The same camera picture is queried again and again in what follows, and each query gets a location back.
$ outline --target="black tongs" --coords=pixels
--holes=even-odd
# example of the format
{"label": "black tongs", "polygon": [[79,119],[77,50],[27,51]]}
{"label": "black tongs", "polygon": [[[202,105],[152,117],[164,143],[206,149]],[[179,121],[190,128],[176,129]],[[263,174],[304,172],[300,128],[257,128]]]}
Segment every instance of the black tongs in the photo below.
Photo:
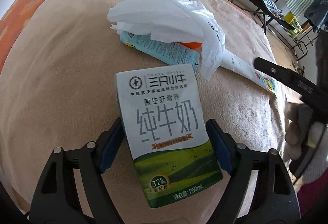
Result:
{"label": "black tongs", "polygon": [[[260,57],[254,60],[254,67],[299,93],[302,96],[301,101],[313,109],[311,124],[315,121],[328,123],[328,94],[321,90],[319,86],[291,69],[278,66]],[[301,177],[317,150],[317,147],[308,145],[308,136],[305,137],[301,147],[301,157],[298,160],[293,160],[289,165],[289,170],[297,179]]]}

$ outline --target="bed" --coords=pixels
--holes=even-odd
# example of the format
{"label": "bed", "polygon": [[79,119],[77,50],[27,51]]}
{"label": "bed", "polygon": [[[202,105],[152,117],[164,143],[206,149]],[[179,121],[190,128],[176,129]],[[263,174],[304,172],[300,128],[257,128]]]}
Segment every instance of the bed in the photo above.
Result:
{"label": "bed", "polygon": [[[28,203],[55,147],[80,148],[120,115],[114,74],[165,65],[124,46],[110,29],[106,15],[119,1],[16,0],[0,21],[1,171]],[[262,28],[247,14],[227,0],[193,1],[214,14],[231,52],[249,64],[256,56],[275,62]],[[280,83],[275,97],[224,68],[210,81],[196,76],[205,121],[214,118],[235,141],[253,150],[276,148],[284,156],[285,93]],[[91,215],[81,178],[78,173],[75,177],[84,213]],[[190,198],[150,209],[124,141],[103,180],[126,224],[175,219],[201,224],[212,214],[229,176],[224,173],[223,180]],[[256,173],[240,215],[250,207],[255,182]]]}

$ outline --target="fleece blanket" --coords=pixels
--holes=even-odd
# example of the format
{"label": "fleece blanket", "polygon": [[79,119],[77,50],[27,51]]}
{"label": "fleece blanket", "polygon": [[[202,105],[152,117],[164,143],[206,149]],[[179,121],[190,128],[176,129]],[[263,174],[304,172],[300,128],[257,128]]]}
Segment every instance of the fleece blanket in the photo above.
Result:
{"label": "fleece blanket", "polygon": [[[120,42],[107,12],[121,0],[45,0],[15,41],[0,74],[1,169],[29,203],[42,169],[56,146],[82,147],[108,130],[120,115],[114,75],[165,66]],[[226,48],[252,64],[256,56],[275,62],[263,30],[225,0],[201,1],[226,35]],[[216,119],[225,132],[258,151],[284,154],[285,94],[278,97],[246,78],[218,68],[210,81],[197,74],[204,120]],[[103,174],[108,192],[126,224],[184,219],[206,223],[229,180],[179,202],[150,209],[124,141]],[[83,210],[91,214],[76,181]],[[246,214],[256,175],[240,214]]]}

